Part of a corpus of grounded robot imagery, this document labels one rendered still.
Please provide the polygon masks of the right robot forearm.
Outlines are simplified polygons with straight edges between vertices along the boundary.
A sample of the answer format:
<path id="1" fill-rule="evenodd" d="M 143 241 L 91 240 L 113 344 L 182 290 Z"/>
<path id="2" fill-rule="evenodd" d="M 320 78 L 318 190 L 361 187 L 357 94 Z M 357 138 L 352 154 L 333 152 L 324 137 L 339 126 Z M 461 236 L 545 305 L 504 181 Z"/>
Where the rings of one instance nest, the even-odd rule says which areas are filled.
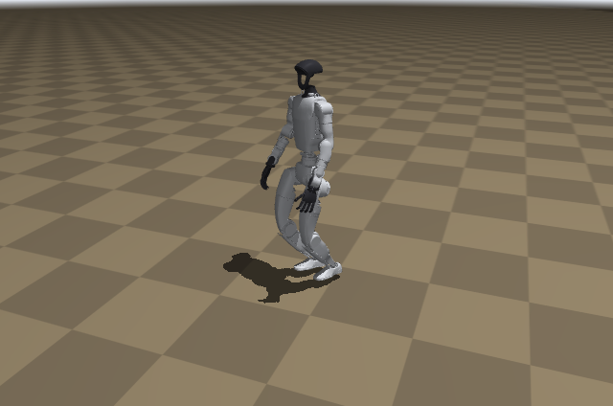
<path id="1" fill-rule="evenodd" d="M 268 161 L 270 156 L 274 156 L 275 157 L 275 162 L 274 162 L 273 165 L 277 165 L 278 162 L 279 162 L 279 159 L 282 156 L 282 154 L 284 153 L 284 149 L 288 145 L 288 143 L 289 143 L 288 139 L 286 139 L 285 136 L 281 132 L 280 136 L 278 138 L 278 142 L 274 146 L 274 148 L 272 150 L 272 153 L 268 156 L 267 161 Z"/>

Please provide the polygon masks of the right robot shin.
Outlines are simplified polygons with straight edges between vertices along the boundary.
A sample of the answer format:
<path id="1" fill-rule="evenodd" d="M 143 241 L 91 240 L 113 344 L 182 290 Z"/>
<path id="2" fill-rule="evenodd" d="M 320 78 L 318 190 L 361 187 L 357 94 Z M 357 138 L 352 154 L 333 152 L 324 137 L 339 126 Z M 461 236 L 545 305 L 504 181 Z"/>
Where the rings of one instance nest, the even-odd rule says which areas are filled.
<path id="1" fill-rule="evenodd" d="M 279 234 L 279 233 L 278 233 Z M 279 234 L 280 235 L 280 234 Z M 280 235 L 281 236 L 281 235 Z M 284 235 L 281 236 L 286 242 L 288 242 L 293 248 L 295 248 L 300 253 L 302 252 L 306 257 L 312 259 L 313 256 L 304 248 L 305 245 L 301 241 L 300 232 L 297 230 L 295 234 L 291 237 L 286 237 Z M 314 260 L 313 258 L 312 260 Z M 317 259 L 315 259 L 317 260 Z"/>

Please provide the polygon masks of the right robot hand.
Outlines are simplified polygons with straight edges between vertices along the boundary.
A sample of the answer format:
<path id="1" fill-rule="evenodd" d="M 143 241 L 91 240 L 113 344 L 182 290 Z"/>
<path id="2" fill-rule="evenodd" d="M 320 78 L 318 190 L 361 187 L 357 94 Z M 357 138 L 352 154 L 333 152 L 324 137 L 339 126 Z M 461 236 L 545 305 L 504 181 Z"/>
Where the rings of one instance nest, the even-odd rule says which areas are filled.
<path id="1" fill-rule="evenodd" d="M 275 168 L 275 165 L 273 165 L 275 162 L 275 157 L 274 156 L 270 156 L 268 161 L 265 163 L 266 167 L 264 168 L 262 175 L 261 175 L 261 186 L 264 190 L 267 190 L 267 188 L 269 189 L 269 187 L 266 184 L 266 180 L 267 177 L 271 171 L 272 168 Z"/>

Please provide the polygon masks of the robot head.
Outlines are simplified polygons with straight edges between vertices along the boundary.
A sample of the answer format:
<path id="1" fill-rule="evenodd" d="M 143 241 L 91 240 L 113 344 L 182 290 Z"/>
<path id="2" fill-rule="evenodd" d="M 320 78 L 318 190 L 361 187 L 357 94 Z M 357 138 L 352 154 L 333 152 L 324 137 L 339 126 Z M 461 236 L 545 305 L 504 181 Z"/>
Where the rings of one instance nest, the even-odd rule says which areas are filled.
<path id="1" fill-rule="evenodd" d="M 322 73 L 323 72 L 323 68 L 321 66 L 321 64 L 313 59 L 306 59 L 303 60 L 301 62 L 299 62 L 297 65 L 295 65 L 294 69 L 296 70 L 297 74 L 298 74 L 298 85 L 299 88 L 301 90 L 305 90 L 305 93 L 302 95 L 302 98 L 308 98 L 308 97 L 313 97 L 316 93 L 318 94 L 318 92 L 315 89 L 315 86 L 313 85 L 308 85 L 310 78 L 312 78 L 314 76 L 314 74 L 318 74 L 318 73 Z M 305 84 L 302 84 L 302 75 L 306 76 L 306 81 Z M 308 95 L 308 93 L 314 93 L 313 96 Z M 318 97 L 318 95 L 316 94 L 316 97 Z M 320 95 L 319 95 L 320 96 Z M 321 97 L 321 96 L 320 96 Z"/>

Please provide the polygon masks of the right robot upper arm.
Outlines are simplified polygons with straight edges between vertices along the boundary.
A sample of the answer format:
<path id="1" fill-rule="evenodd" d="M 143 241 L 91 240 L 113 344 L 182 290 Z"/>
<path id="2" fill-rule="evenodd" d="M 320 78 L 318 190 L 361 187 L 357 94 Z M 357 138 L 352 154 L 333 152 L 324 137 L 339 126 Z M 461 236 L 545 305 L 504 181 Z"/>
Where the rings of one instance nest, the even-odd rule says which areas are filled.
<path id="1" fill-rule="evenodd" d="M 292 120 L 292 103 L 295 96 L 291 96 L 288 99 L 288 110 L 287 110 L 287 124 L 282 129 L 282 134 L 291 139 L 294 137 L 294 129 L 293 129 L 293 120 Z"/>

